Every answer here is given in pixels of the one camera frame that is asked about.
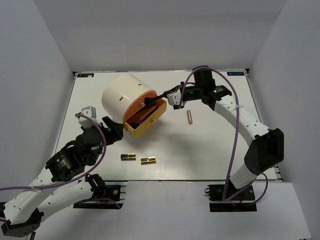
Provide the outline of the yellow drawer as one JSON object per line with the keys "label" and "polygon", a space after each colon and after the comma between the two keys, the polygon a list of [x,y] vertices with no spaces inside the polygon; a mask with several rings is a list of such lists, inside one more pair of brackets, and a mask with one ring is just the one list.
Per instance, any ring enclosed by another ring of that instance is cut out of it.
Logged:
{"label": "yellow drawer", "polygon": [[141,136],[146,130],[148,130],[167,110],[167,102],[163,100],[162,98],[157,100],[154,104],[151,106],[158,106],[158,109],[147,119],[145,120],[141,125],[139,125],[137,128],[133,128],[129,123],[128,120],[123,122],[123,127],[126,131],[130,132],[134,137],[139,137]]}

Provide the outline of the black fan makeup brush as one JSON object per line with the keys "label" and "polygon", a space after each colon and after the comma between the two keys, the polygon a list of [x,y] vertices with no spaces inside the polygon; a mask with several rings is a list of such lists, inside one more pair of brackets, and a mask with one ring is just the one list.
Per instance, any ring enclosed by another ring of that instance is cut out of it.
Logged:
{"label": "black fan makeup brush", "polygon": [[161,95],[158,95],[155,97],[146,97],[144,99],[144,104],[145,104],[145,106],[150,106],[150,105],[154,104],[157,100],[162,99],[162,98],[166,98],[168,94],[169,94],[169,92],[165,91]]}

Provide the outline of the cream cylindrical drawer organizer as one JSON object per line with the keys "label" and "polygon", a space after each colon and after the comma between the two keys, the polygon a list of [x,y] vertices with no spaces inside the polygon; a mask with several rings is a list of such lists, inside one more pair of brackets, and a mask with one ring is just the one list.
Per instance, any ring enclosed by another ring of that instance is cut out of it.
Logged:
{"label": "cream cylindrical drawer organizer", "polygon": [[[104,89],[101,103],[104,110],[116,123],[124,124],[123,116],[128,106],[142,93],[152,90],[134,75],[124,73],[114,78]],[[141,109],[147,108],[145,103],[140,104]]]}

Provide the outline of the orange top drawer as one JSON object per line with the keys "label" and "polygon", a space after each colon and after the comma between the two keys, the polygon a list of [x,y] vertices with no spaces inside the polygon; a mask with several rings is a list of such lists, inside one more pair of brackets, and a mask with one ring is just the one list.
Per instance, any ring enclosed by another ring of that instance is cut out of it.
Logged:
{"label": "orange top drawer", "polygon": [[122,121],[125,122],[134,114],[136,114],[142,108],[141,103],[145,102],[145,98],[154,98],[156,96],[157,96],[157,92],[153,89],[143,92],[136,99],[134,99],[131,102],[131,104],[128,106],[128,108],[124,112]]}

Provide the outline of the thin black makeup brush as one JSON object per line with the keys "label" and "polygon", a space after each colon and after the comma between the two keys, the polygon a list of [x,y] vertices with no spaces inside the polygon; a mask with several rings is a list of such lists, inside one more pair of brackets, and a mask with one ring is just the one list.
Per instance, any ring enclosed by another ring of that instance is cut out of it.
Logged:
{"label": "thin black makeup brush", "polygon": [[156,105],[152,105],[142,111],[137,112],[133,115],[127,122],[133,127],[137,128],[144,121],[146,121],[159,107]]}

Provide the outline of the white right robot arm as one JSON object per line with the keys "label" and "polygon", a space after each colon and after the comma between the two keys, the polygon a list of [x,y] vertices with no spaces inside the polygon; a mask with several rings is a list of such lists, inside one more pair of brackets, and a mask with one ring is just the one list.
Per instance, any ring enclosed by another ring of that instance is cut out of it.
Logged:
{"label": "white right robot arm", "polygon": [[[224,190],[236,200],[256,178],[284,160],[285,136],[279,128],[270,128],[248,113],[241,105],[235,87],[221,72],[198,66],[184,82],[165,91],[162,97],[175,110],[187,102],[200,100],[212,111],[223,117],[235,129],[231,159]],[[232,172],[238,137],[248,145],[243,164]]]}

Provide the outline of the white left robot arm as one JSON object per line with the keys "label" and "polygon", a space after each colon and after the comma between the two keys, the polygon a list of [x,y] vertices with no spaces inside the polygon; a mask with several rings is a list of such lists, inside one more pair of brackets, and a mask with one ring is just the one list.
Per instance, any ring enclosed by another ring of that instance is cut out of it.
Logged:
{"label": "white left robot arm", "polygon": [[107,146],[122,140],[124,126],[107,116],[102,123],[83,114],[77,117],[82,133],[55,153],[32,183],[18,186],[21,193],[1,202],[4,236],[26,237],[46,218],[74,203],[111,202],[120,207],[111,196],[112,188],[92,170],[103,160]]}

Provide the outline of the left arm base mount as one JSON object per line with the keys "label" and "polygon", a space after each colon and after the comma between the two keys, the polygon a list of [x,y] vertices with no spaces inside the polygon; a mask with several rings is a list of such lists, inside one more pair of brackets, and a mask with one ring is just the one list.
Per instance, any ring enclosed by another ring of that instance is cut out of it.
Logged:
{"label": "left arm base mount", "polygon": [[102,179],[98,174],[87,174],[84,181],[90,184],[89,199],[73,204],[74,209],[120,210],[126,198],[127,182]]}

